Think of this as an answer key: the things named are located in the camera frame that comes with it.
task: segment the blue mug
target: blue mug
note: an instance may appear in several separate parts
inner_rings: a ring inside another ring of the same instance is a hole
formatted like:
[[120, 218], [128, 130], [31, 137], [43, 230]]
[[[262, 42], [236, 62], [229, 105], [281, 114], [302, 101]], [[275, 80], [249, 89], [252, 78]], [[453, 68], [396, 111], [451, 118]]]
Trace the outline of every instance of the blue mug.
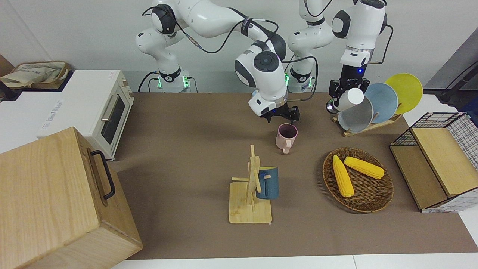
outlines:
[[259, 199], [277, 199], [279, 197], [279, 171], [277, 167], [260, 167], [259, 184], [261, 192], [257, 192]]

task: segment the black handle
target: black handle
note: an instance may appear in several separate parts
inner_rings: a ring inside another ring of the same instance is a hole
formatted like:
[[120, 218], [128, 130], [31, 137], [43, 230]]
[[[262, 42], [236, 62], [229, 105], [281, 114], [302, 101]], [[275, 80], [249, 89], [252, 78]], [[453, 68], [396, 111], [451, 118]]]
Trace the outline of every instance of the black handle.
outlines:
[[106, 176], [108, 177], [109, 186], [111, 188], [111, 191], [103, 196], [103, 198], [107, 200], [113, 197], [113, 195], [115, 195], [115, 192], [116, 192], [115, 183], [113, 183], [113, 178], [111, 178], [111, 174], [109, 173], [108, 163], [106, 163], [106, 158], [103, 152], [101, 152], [101, 150], [94, 150], [91, 152], [92, 156], [98, 155], [98, 154], [101, 156], [101, 160], [103, 161], [103, 166], [105, 167]]

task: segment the oven window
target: oven window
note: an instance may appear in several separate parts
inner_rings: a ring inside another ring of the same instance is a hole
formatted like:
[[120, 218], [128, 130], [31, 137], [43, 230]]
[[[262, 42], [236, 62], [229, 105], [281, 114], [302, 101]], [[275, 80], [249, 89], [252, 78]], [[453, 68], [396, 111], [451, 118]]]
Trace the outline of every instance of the oven window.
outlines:
[[121, 97], [118, 98], [118, 102], [116, 103], [115, 108], [113, 109], [113, 114], [111, 115], [111, 119], [103, 125], [103, 129], [101, 130], [101, 135], [105, 138], [108, 144], [111, 145], [113, 142], [113, 138], [115, 136], [116, 130], [118, 125], [120, 124], [121, 116], [123, 115], [124, 111], [124, 102]]

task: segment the label on oven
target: label on oven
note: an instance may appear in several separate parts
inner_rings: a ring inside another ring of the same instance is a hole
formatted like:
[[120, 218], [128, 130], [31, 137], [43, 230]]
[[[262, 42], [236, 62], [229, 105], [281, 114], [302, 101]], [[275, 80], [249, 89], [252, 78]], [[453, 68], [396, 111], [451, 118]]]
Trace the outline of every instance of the label on oven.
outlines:
[[116, 75], [116, 71], [111, 71], [108, 75], [109, 79], [112, 79]]
[[45, 120], [45, 122], [43, 123], [42, 130], [46, 130], [46, 129], [48, 129], [48, 127], [50, 127], [50, 124], [51, 124], [52, 121], [55, 119], [56, 114], [58, 113], [58, 111], [59, 111], [60, 108], [62, 107], [64, 101], [65, 101], [65, 100], [63, 100], [63, 99], [56, 101], [55, 106], [54, 106], [53, 109], [50, 111], [50, 114], [48, 114], [48, 118], [47, 118], [47, 119]]

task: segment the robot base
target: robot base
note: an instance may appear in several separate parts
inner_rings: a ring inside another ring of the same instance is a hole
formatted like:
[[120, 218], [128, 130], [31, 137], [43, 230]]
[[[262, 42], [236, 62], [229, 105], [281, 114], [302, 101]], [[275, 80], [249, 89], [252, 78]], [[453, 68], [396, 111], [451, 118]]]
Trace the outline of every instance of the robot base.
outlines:
[[304, 82], [298, 82], [298, 81], [294, 81], [293, 79], [289, 79], [289, 83], [287, 84], [287, 90], [292, 93], [311, 92], [312, 78], [309, 77]]
[[167, 82], [161, 76], [158, 76], [158, 85], [151, 87], [151, 92], [191, 92], [188, 76], [189, 72], [186, 70], [183, 70], [182, 76], [177, 77], [173, 82]]

